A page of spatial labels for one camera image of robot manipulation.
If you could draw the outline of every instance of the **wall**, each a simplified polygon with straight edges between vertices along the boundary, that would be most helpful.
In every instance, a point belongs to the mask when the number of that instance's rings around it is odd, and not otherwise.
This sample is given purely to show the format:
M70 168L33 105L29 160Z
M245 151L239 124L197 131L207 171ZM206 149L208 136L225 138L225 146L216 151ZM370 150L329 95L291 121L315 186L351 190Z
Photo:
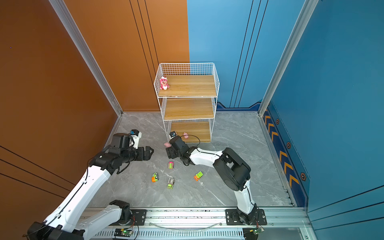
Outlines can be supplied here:
M186 0L65 0L124 111L159 111L159 63L189 62Z
M272 98L308 172L320 240L382 238L383 7L319 1Z
M0 229L25 239L78 182L117 116L48 1L1 1L0 22Z
M225 107L264 97L303 3L188 0L190 61L215 63Z

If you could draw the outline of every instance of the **orange chevron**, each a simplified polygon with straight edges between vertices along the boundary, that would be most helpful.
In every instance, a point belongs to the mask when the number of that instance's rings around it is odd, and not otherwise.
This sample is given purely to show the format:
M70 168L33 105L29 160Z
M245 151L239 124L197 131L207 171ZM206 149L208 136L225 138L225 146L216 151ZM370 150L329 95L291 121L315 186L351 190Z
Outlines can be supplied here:
M280 162L281 162L281 156L282 156L282 155L288 157L287 154L286 154L285 152L280 151Z
M266 125L266 119L267 119L267 118L271 119L270 116L265 116L265 125Z
M271 130L271 126L274 127L274 125L273 125L272 123L269 123L269 124L268 124L268 132L270 132L270 130Z
M272 142L273 142L273 136L274 135L279 136L276 132L272 131Z
M297 184L300 184L299 181L292 175L289 175L289 186L292 188L292 180L294 180Z
M293 170L292 166L289 165L287 162L284 162L284 173L287 174L287 167Z

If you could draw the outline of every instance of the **brown wall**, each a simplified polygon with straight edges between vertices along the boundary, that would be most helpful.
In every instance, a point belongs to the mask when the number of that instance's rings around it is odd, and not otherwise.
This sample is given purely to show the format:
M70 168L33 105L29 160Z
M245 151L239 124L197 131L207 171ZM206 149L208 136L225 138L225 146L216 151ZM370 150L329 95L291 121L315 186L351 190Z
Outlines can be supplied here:
M65 0L124 111L158 111L161 62L189 62L186 0Z
M32 162L0 148L0 229L22 239L78 182L117 116L48 1L1 1L0 23L0 146Z

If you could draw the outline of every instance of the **shelf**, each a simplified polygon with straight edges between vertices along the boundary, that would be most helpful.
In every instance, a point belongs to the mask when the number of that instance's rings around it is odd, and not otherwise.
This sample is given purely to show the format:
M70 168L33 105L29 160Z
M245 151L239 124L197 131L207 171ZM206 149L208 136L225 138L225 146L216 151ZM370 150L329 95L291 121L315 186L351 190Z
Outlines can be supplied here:
M160 90L159 98L216 97L213 75L166 75L169 89Z
M168 98L164 120L214 118L211 98Z
M171 132L175 131L179 136L184 132L197 136L201 142L211 142L211 135L209 131L209 122L173 122L171 125ZM186 143L199 142L193 136L188 139L182 137Z

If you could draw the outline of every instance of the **marble tile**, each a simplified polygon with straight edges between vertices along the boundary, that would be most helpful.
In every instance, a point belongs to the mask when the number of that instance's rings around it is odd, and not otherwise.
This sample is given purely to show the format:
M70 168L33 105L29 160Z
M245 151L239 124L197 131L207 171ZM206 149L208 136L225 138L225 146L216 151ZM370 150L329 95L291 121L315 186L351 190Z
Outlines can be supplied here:
M112 200L129 202L133 207L236 206L235 194L216 170L207 166L184 166L174 159L168 169L164 143L167 141L160 113L124 113L118 132L138 129L142 132L140 146L151 146L151 160L131 162L121 174L113 174L96 193L89 207L105 207ZM256 113L217 113L211 143L199 147L219 151L232 148L251 167L252 197L259 206L289 205L290 200L278 176ZM193 179L201 171L199 181ZM152 174L159 181L151 181ZM167 188L169 177L175 179L173 189Z

